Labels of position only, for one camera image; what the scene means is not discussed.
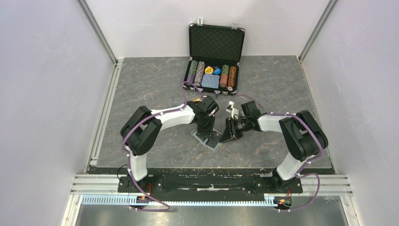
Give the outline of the beige card holder wallet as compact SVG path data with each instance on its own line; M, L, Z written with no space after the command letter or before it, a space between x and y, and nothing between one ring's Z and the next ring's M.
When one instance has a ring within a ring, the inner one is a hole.
M213 135L211 136L211 138L207 138L204 135L200 135L198 133L198 131L196 129L194 129L191 132L191 135L203 146L205 146L206 148L212 150L213 152L217 152L220 147L223 145L220 142L220 139L222 137L222 133L220 133L217 130L213 131Z

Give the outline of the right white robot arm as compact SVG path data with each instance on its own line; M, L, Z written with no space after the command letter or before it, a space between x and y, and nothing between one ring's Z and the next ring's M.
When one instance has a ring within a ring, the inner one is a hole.
M226 143L240 139L249 130L258 132L278 132L283 135L288 154L272 173L272 187L277 192L286 191L293 178L298 178L305 164L323 155L328 147L328 139L312 114L303 110L298 113L261 113L255 101L241 105L242 110L234 108L230 101L225 130L220 142Z

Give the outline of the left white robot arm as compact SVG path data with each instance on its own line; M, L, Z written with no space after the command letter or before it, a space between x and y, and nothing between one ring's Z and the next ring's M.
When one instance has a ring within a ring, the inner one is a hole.
M179 106L163 110L139 107L120 130L121 148L128 157L130 186L137 192L147 188L147 153L162 130L178 125L196 124L198 134L211 140L215 133L215 114L218 110L218 104L211 97L199 101L186 101Z

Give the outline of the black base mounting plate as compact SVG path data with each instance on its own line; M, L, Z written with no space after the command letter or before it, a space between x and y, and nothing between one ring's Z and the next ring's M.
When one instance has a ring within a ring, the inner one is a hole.
M140 189L160 201L259 201L264 194L301 194L293 178L282 185L270 168L150 168Z

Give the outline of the black poker chip case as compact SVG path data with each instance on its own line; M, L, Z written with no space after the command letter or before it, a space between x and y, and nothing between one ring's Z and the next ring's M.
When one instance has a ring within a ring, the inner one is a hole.
M231 26L205 24L199 17L189 25L188 32L190 60L183 88L236 95L246 30L236 23Z

